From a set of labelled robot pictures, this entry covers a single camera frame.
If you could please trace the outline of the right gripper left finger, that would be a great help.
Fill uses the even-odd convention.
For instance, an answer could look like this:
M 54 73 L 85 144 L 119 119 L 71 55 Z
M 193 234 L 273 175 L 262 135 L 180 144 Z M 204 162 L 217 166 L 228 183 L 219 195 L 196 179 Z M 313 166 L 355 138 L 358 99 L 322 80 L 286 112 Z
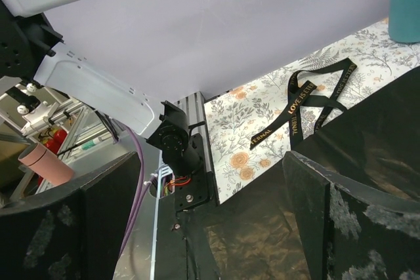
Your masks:
M 1 208 L 1 278 L 112 279 L 139 171 L 127 153 Z

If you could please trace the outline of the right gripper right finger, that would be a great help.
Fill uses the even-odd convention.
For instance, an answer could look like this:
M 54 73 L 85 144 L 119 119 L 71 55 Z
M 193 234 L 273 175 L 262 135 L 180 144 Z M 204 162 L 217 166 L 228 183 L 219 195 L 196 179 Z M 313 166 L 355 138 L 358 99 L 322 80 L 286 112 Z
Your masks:
M 418 279 L 419 203 L 289 151 L 287 194 L 311 279 Z

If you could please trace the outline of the black wrapping paper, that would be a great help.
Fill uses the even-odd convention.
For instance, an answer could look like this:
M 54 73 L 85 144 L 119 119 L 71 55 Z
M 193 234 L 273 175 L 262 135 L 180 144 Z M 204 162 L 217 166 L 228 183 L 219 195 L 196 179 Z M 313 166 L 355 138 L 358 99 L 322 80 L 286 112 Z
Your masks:
M 419 70 L 412 69 L 293 150 L 419 203 Z M 282 160 L 204 219 L 219 279 L 311 279 Z

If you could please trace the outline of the black printed ribbon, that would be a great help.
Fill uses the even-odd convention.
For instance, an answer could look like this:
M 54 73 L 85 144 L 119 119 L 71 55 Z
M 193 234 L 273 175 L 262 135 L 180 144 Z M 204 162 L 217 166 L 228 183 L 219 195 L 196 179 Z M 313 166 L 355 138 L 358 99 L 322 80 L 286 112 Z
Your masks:
M 341 76 L 329 97 L 314 95 L 313 92 L 317 89 L 317 86 L 311 81 L 305 81 L 301 86 L 298 86 L 299 74 L 306 73 L 307 71 L 298 70 L 294 72 L 287 84 L 287 106 L 271 124 L 251 137 L 249 149 L 255 149 L 285 124 L 289 125 L 291 149 L 300 144 L 303 141 L 303 128 L 301 125 L 302 107 L 322 108 L 321 114 L 314 124 L 315 132 L 321 129 L 332 110 L 336 109 L 345 112 L 347 108 L 338 101 L 338 98 L 356 69 L 357 65 L 351 59 L 345 58 L 332 65 L 309 71 L 309 73 L 316 75 L 335 73 L 337 71 L 341 72 Z

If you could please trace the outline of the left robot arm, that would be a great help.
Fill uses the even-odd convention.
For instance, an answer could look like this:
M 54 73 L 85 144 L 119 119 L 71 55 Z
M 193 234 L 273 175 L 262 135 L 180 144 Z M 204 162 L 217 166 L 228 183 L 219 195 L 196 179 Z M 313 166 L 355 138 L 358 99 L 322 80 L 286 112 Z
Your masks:
M 175 176 L 191 177 L 204 159 L 187 116 L 100 71 L 63 41 L 45 11 L 79 0 L 1 0 L 1 74 L 32 79 L 117 119 L 162 152 Z

